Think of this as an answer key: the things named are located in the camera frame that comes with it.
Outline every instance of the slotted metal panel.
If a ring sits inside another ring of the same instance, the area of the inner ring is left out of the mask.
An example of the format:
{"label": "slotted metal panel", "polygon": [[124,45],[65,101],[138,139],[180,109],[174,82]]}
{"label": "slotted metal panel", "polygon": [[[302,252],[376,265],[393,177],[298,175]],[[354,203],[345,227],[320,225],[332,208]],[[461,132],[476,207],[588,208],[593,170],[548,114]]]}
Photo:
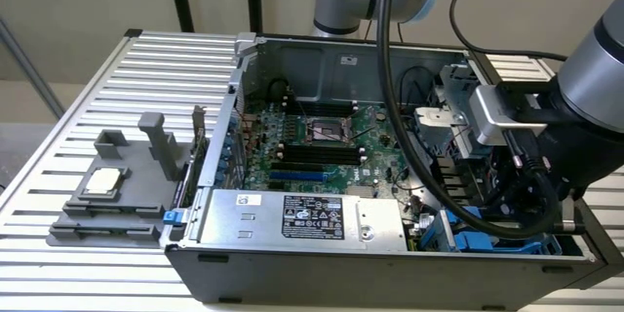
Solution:
{"label": "slotted metal panel", "polygon": [[486,55],[502,80],[544,81],[553,76],[552,69],[541,60],[526,56]]}
{"label": "slotted metal panel", "polygon": [[[158,111],[165,114],[165,130],[177,140],[190,141],[190,111],[200,104],[208,107],[210,134],[234,69],[233,54],[233,36],[144,32],[122,39],[0,197],[0,310],[228,310],[193,300],[160,250],[49,247],[45,236],[96,154],[92,141],[101,129],[121,129],[128,139],[142,140],[136,128],[140,113]],[[510,64],[497,68],[546,71],[537,61],[532,64],[537,65],[532,69]],[[592,185],[585,200],[624,250],[624,169]],[[622,306],[624,276],[585,291],[554,292],[522,311],[616,312]]]}

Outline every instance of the sticker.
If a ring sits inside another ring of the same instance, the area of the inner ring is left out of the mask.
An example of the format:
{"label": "sticker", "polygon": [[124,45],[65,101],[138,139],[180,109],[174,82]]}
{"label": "sticker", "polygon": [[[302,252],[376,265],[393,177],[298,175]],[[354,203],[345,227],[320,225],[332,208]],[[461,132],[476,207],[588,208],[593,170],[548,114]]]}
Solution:
{"label": "sticker", "polygon": [[260,206],[262,195],[260,194],[238,194],[236,197],[236,205]]}
{"label": "sticker", "polygon": [[341,65],[356,66],[357,65],[357,58],[353,57],[353,56],[341,56],[340,57],[340,64]]}
{"label": "sticker", "polygon": [[292,239],[344,240],[342,227],[342,199],[284,196],[281,235]]}

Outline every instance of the connector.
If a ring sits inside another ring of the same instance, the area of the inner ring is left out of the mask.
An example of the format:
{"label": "connector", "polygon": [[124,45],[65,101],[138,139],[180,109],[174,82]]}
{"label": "connector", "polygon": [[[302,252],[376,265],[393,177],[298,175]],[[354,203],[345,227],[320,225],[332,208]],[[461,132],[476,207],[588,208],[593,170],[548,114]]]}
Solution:
{"label": "connector", "polygon": [[502,136],[516,167],[521,168],[529,176],[537,172],[548,172],[549,167],[544,163],[533,131],[530,129],[505,129]]}

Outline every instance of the black ram slot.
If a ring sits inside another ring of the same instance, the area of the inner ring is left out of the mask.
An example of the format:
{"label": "black ram slot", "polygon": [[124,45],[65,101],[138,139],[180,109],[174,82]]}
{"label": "black ram slot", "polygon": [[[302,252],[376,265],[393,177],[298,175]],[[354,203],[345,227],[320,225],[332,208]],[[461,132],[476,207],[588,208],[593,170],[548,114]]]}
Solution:
{"label": "black ram slot", "polygon": [[305,164],[348,164],[360,165],[357,148],[329,148],[325,146],[286,145],[284,162]]}
{"label": "black ram slot", "polygon": [[321,104],[317,102],[294,102],[290,100],[285,108],[285,114],[314,117],[349,117],[353,115],[353,107],[349,104]]}
{"label": "black ram slot", "polygon": [[322,172],[321,164],[292,164],[289,162],[273,162],[272,170],[280,171],[301,171],[301,172]]}

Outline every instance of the wire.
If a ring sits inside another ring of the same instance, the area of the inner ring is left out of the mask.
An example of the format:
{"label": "wire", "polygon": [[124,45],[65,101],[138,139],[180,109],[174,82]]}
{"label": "wire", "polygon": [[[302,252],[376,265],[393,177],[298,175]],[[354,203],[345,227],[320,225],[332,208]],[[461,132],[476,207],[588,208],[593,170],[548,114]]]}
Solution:
{"label": "wire", "polygon": [[464,127],[464,129],[461,129],[457,133],[453,134],[453,136],[450,137],[450,140],[446,141],[446,143],[444,144],[444,147],[441,148],[442,153],[446,153],[446,149],[448,147],[450,147],[450,143],[456,139],[456,137],[458,137],[465,131],[469,131],[470,129],[472,129],[472,126],[466,126]]}
{"label": "wire", "polygon": [[552,225],[553,209],[557,211],[557,194],[548,182],[542,173],[537,173],[536,180],[540,188],[542,185],[542,192],[545,194],[545,208],[546,214],[533,224],[522,228],[505,228],[497,226],[488,221],[477,218],[470,212],[464,209],[452,199],[441,185],[437,183],[434,177],[429,174],[429,170],[418,158],[418,154],[413,148],[408,133],[402,126],[401,114],[397,108],[397,100],[393,95],[392,86],[392,71],[390,71],[390,50],[389,50],[389,37],[390,37],[390,4],[392,0],[378,0],[378,23],[377,23],[377,70],[378,70],[378,83],[381,85],[382,101],[386,106],[386,115],[394,130],[398,145],[404,151],[404,158],[408,166],[412,168],[414,174],[418,176],[422,185],[429,190],[430,194],[436,197],[437,201],[446,207],[446,209],[476,230],[500,237],[504,239],[526,239],[538,233],[544,233]]}
{"label": "wire", "polygon": [[528,56],[530,58],[549,58],[557,61],[568,60],[568,57],[560,54],[544,53],[542,51],[530,51],[530,50],[497,50],[497,49],[485,49],[477,47],[474,44],[468,42],[468,39],[464,37],[461,31],[457,27],[457,21],[454,20],[454,6],[457,5],[457,0],[450,1],[450,7],[448,8],[448,17],[450,20],[450,27],[454,32],[454,35],[458,38],[458,41],[466,46],[468,49],[482,54],[493,55],[512,55],[512,56]]}
{"label": "wire", "polygon": [[288,83],[288,80],[282,77],[276,77],[273,78],[268,85],[266,85],[266,101],[269,101],[269,96],[270,96],[270,88],[273,88],[273,84],[277,83],[277,82],[282,82],[285,84],[285,89],[288,90],[288,87],[290,86],[290,83]]}
{"label": "wire", "polygon": [[360,133],[357,133],[356,135],[353,135],[349,140],[353,140],[354,138],[357,137],[361,137],[361,135],[366,134],[369,131],[372,131],[377,126],[372,126],[369,128],[366,128],[364,131],[361,131]]}
{"label": "wire", "polygon": [[401,43],[404,43],[402,41],[402,33],[401,33],[401,24],[397,22],[397,32],[398,32],[398,40],[401,41]]}
{"label": "wire", "polygon": [[418,189],[422,189],[425,186],[416,186],[414,188],[405,188],[402,186],[398,185],[398,177],[401,176],[401,174],[408,170],[408,168],[405,167],[402,169],[402,171],[400,171],[394,176],[393,176],[393,180],[392,180],[392,185],[396,186],[400,190],[405,190],[405,191],[412,191],[412,190],[418,190]]}
{"label": "wire", "polygon": [[364,40],[368,39],[368,32],[370,31],[370,24],[372,24],[372,20],[368,20],[366,33],[364,35]]}
{"label": "wire", "polygon": [[[424,67],[422,65],[414,65],[409,68],[406,68],[402,73],[401,73],[401,78],[398,80],[398,108],[402,109],[402,85],[404,85],[404,80],[405,80],[405,77],[408,76],[408,73],[409,71],[412,71],[413,69],[424,69],[430,76],[434,76],[434,74],[432,73],[432,71]],[[420,89],[420,85],[418,85],[418,82],[416,81],[416,79],[413,80],[413,83],[416,84],[416,88],[418,89],[418,92],[420,92],[420,96],[425,99],[425,102],[426,102],[426,97],[422,93],[422,89]]]}
{"label": "wire", "polygon": [[414,126],[413,127],[408,127],[409,130],[413,132],[413,137],[416,139],[416,142],[418,143],[420,147],[422,148],[422,150],[425,151],[426,155],[430,157],[430,160],[432,161],[436,161],[436,154],[433,153],[433,151],[430,151],[429,147],[426,146],[425,142],[422,141],[422,139],[420,138],[420,134],[418,134],[418,130],[416,129],[416,117],[413,116],[401,116],[401,118],[406,118],[409,117],[412,120],[413,120],[413,124]]}

